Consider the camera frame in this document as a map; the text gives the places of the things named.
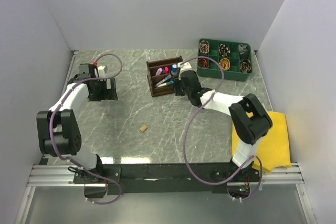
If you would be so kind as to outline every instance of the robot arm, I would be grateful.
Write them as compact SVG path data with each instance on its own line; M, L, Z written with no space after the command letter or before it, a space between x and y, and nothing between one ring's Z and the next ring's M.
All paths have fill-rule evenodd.
M56 157L52 147L49 122L50 116L60 104L67 91L83 79L106 77L107 67L97 67L92 64L81 64L79 74L75 75L68 83L67 90L59 101L48 111L40 111L36 116L39 147L43 154ZM81 135L79 132L76 115L81 104L85 101L117 100L115 79L91 80L78 85L67 100L62 104L54 119L54 138L62 156L71 156L73 160L82 164L88 170L96 174L102 173L100 157L81 145Z
M215 92L209 88L202 88L195 71L189 63L178 64L180 74L174 79L175 95L186 95L194 106L205 104L213 93L213 99L205 104L205 109L216 110L230 115L237 135L240 138L238 149L232 162L240 167L252 155L256 155L260 142L272 127L272 120L268 116L260 101L253 94L245 97ZM244 165L247 168L253 160Z

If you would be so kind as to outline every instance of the wooden box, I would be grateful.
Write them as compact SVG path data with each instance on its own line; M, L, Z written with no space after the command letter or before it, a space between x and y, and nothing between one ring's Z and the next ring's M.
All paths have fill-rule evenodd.
M159 81L162 81L170 73L161 74L159 76L155 76L155 74L159 68L165 68L165 67L168 67L169 72L170 72L174 64L177 64L182 61L183 61L182 56L179 56L176 58L146 62L147 70L148 70L147 79L148 79L148 84L151 90L152 97L158 97L160 95L171 94L175 92L173 84L160 87L160 88L154 87Z

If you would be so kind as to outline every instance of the marble table surface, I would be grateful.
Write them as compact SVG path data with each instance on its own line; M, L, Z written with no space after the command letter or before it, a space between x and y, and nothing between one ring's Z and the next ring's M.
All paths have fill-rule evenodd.
M80 108L77 122L82 144L102 157L103 163L183 163L182 134L188 119L197 109L187 97L174 94L151 97L146 61L182 56L197 56L193 50L84 50L74 55L70 78L80 63L93 63L106 52L117 54L123 70L116 77L118 101L87 102ZM119 69L116 59L106 56L99 64L108 73ZM196 70L196 60L192 62ZM203 87L215 88L218 79L200 77ZM232 95L255 94L266 110L272 110L257 58L246 82L225 80L220 92ZM139 128L148 129L142 133ZM190 162L228 162L231 158L232 121L228 115L203 110L193 121L187 138ZM62 164L50 158L48 164Z

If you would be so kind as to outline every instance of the blue marker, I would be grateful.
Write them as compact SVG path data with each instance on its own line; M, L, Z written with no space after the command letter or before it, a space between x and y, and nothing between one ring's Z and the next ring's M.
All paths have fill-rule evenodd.
M162 81L159 81L154 87L157 88L160 84L164 83L166 80L169 80L172 76L168 74Z

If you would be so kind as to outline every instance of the green organizer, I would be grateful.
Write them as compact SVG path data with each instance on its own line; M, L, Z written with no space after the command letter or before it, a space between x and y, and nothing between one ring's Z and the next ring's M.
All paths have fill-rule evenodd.
M238 51L238 45L244 44L247 45L248 49L250 49L250 54L248 56L248 59L251 61L252 64L252 50L251 46L247 43L239 43L239 42L230 42L230 41L223 41L223 40L213 40L213 39L200 39L199 43L202 40L206 40L210 44L210 50L208 55L201 54L199 52L198 47L198 55L199 56L208 56L215 60L216 62L219 62L222 57L219 56L219 45L225 44L228 46L231 50L231 53L229 55L229 61L230 61L230 69L229 70L223 70L224 71L224 79L225 80L235 80L235 81L246 81L248 76L252 73L253 69L251 66L251 71L249 73L242 73L240 70L240 56ZM199 76L203 77L211 77L211 78L222 78L221 71L219 67L213 63L210 60L207 60L209 64L209 68L201 68L197 64L197 74Z

